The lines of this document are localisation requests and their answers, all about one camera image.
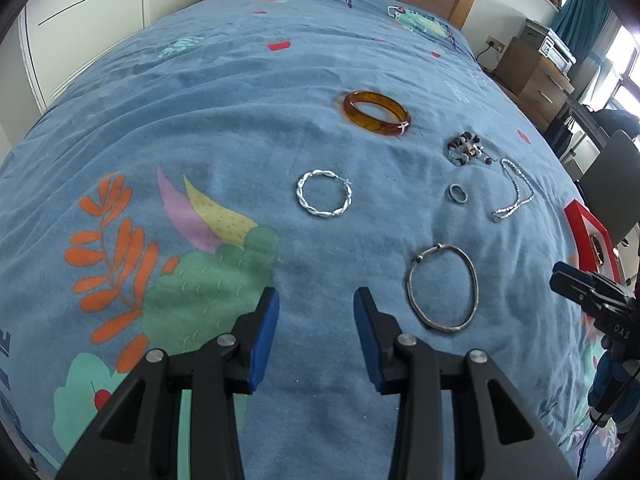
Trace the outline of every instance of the silver bangle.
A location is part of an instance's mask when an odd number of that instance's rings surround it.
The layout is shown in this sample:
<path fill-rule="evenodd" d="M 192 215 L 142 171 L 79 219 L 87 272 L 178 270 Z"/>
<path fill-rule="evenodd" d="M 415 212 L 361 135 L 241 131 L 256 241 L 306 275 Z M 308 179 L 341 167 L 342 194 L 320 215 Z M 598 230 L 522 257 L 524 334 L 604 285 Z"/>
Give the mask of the silver bangle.
<path fill-rule="evenodd" d="M 424 260 L 424 257 L 427 254 L 435 253 L 441 249 L 451 249 L 455 253 L 459 254 L 459 256 L 461 256 L 462 259 L 465 261 L 466 267 L 469 269 L 469 274 L 471 274 L 471 282 L 474 289 L 473 307 L 471 308 L 471 313 L 466 318 L 466 320 L 462 324 L 457 326 L 440 325 L 439 323 L 436 323 L 431 319 L 429 319 L 426 316 L 426 314 L 422 311 L 418 303 L 415 301 L 414 290 L 412 289 L 412 285 L 411 285 L 411 279 L 414 275 L 414 270 L 418 266 L 418 264 L 420 264 Z M 420 321 L 423 323 L 424 326 L 426 326 L 427 328 L 440 330 L 441 332 L 445 332 L 449 334 L 458 332 L 462 330 L 465 326 L 467 326 L 469 323 L 471 323 L 471 320 L 474 318 L 476 314 L 476 310 L 478 310 L 479 291 L 478 291 L 478 275 L 476 274 L 476 268 L 474 267 L 474 264 L 471 261 L 471 258 L 462 249 L 459 249 L 456 246 L 449 245 L 449 244 L 435 244 L 433 247 L 417 254 L 412 258 L 411 267 L 409 267 L 409 272 L 407 273 L 407 276 L 406 276 L 406 293 L 407 293 L 409 304 L 411 305 L 412 310 L 415 312 L 415 315 L 418 316 L 418 319 L 420 319 Z"/>
<path fill-rule="evenodd" d="M 318 211 L 318 209 L 316 209 L 315 207 L 310 206 L 308 204 L 308 202 L 306 201 L 305 197 L 302 195 L 302 188 L 304 187 L 305 182 L 310 177 L 316 176 L 316 175 L 322 175 L 322 176 L 328 176 L 328 177 L 331 177 L 331 178 L 336 178 L 337 180 L 340 180 L 342 182 L 342 185 L 344 186 L 345 199 L 344 199 L 344 204 L 342 204 L 341 208 L 335 209 L 334 211 Z M 342 213 L 344 213 L 345 211 L 347 211 L 347 208 L 351 205 L 351 187 L 349 186 L 349 184 L 350 184 L 350 182 L 348 180 L 345 180 L 344 178 L 339 177 L 333 171 L 329 171 L 329 170 L 308 171 L 298 181 L 298 187 L 296 189 L 296 195 L 298 196 L 298 202 L 300 202 L 300 205 L 303 208 L 305 208 L 312 215 L 319 216 L 319 217 L 322 217 L 322 218 L 332 218 L 334 216 L 339 216 Z"/>
<path fill-rule="evenodd" d="M 466 203 L 466 191 L 462 189 L 462 186 L 460 186 L 460 184 L 451 184 L 451 186 L 449 186 L 449 196 L 451 197 L 453 202 L 457 204 Z"/>

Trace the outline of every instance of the power outlet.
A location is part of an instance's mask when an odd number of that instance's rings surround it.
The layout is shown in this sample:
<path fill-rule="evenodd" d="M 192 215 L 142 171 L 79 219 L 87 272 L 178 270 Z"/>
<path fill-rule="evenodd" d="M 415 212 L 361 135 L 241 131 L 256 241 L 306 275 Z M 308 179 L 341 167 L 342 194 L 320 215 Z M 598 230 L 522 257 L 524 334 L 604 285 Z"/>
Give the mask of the power outlet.
<path fill-rule="evenodd" d="M 500 43 L 500 41 L 496 40 L 495 38 L 492 38 L 491 36 L 489 36 L 486 39 L 486 44 L 490 44 L 490 42 L 494 42 L 494 45 L 492 48 L 494 48 L 495 50 L 497 50 L 500 53 L 504 52 L 504 43 Z"/>

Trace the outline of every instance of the cable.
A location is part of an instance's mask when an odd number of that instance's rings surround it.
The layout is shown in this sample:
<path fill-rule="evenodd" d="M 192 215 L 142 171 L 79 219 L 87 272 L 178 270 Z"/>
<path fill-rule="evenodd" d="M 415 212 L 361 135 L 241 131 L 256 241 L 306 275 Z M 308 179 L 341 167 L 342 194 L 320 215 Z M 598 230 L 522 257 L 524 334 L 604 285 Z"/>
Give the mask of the cable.
<path fill-rule="evenodd" d="M 492 46 L 494 46 L 494 42 L 493 42 L 493 41 L 490 41 L 490 42 L 489 42 L 489 46 L 488 46 L 486 49 L 484 49 L 480 54 L 478 54 L 478 55 L 476 56 L 476 61 L 478 61 L 478 58 L 479 58 L 480 56 L 482 56 L 482 54 L 484 54 L 485 52 L 487 52 L 487 51 L 488 51 Z"/>
<path fill-rule="evenodd" d="M 633 376 L 625 383 L 625 385 L 622 386 L 622 388 L 620 388 L 620 391 L 618 392 L 616 398 L 613 399 L 613 401 L 611 402 L 611 404 L 609 406 L 607 406 L 604 410 L 602 410 L 602 413 L 600 414 L 600 416 L 597 418 L 597 420 L 589 428 L 589 431 L 587 432 L 587 435 L 584 437 L 584 442 L 582 443 L 582 449 L 580 450 L 580 460 L 578 461 L 578 471 L 576 473 L 576 478 L 580 478 L 580 471 L 582 471 L 582 464 L 583 464 L 583 461 L 584 461 L 584 452 L 587 449 L 587 443 L 589 442 L 589 439 L 591 438 L 591 434 L 593 433 L 593 430 L 596 429 L 596 426 L 602 420 L 602 417 L 604 416 L 605 412 L 611 406 L 613 406 L 615 404 L 615 402 L 622 396 L 622 394 L 625 393 L 625 390 L 629 386 L 631 386 L 631 383 L 638 376 L 638 372 L 640 372 L 640 367 L 638 367 L 638 370 L 636 370 L 636 373 L 633 374 Z"/>

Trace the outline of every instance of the silver chain necklace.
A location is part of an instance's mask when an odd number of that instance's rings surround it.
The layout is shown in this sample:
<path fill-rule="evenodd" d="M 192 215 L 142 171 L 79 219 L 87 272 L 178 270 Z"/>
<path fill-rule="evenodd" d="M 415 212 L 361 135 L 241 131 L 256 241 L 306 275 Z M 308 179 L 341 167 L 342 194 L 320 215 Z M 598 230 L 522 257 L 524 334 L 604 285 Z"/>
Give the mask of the silver chain necklace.
<path fill-rule="evenodd" d="M 514 202 L 513 205 L 510 205 L 508 207 L 503 207 L 501 209 L 496 209 L 495 211 L 493 211 L 492 212 L 492 218 L 493 218 L 494 222 L 499 222 L 500 220 L 504 220 L 505 218 L 508 218 L 509 216 L 514 214 L 520 208 L 520 206 L 523 206 L 523 205 L 531 202 L 533 200 L 533 196 L 535 195 L 535 192 L 533 191 L 533 186 L 527 180 L 527 177 L 524 175 L 524 173 L 522 173 L 522 171 L 520 170 L 519 167 L 517 167 L 508 158 L 503 158 L 500 161 L 500 165 L 504 168 L 504 171 L 507 174 L 507 176 L 509 177 L 509 179 L 511 180 L 511 182 L 513 182 L 513 187 L 516 189 L 516 202 Z M 527 184 L 527 187 L 529 187 L 529 190 L 531 192 L 531 196 L 529 196 L 529 198 L 527 198 L 526 200 L 521 200 L 522 197 L 520 195 L 520 188 L 518 187 L 518 183 L 511 176 L 511 173 L 508 170 L 507 166 L 509 166 L 513 170 L 513 173 L 515 173 L 517 176 L 519 176 L 524 181 L 524 183 Z"/>

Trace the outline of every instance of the blue blanket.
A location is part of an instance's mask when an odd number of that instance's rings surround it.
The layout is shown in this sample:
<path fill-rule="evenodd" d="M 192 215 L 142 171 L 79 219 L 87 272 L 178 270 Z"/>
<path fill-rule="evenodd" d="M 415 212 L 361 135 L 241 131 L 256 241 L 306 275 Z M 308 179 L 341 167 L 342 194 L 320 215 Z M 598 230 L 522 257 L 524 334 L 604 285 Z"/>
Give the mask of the blue blanket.
<path fill-rule="evenodd" d="M 342 99 L 359 89 L 403 104 L 408 131 L 351 123 Z M 447 158 L 465 131 L 534 188 L 501 222 L 491 211 L 515 190 L 500 165 Z M 343 215 L 300 207 L 296 182 L 315 168 L 351 182 Z M 447 197 L 453 183 L 464 205 Z M 313 178 L 305 196 L 333 210 L 342 186 Z M 146 349 L 199 348 L 273 285 L 265 380 L 236 399 L 247 478 L 383 478 L 398 400 L 367 379 L 351 301 L 368 286 L 434 348 L 489 352 L 574 462 L 597 336 L 548 280 L 556 261 L 575 262 L 563 211 L 575 198 L 443 20 L 391 0 L 202 2 L 97 60 L 1 167 L 2 421 L 50 478 Z M 405 298 L 411 257 L 436 242 L 478 270 L 478 313 L 455 335 L 425 330 Z M 455 254 L 430 256 L 414 287 L 432 319 L 464 319 L 470 281 Z M 449 430 L 446 449 L 451 478 Z"/>

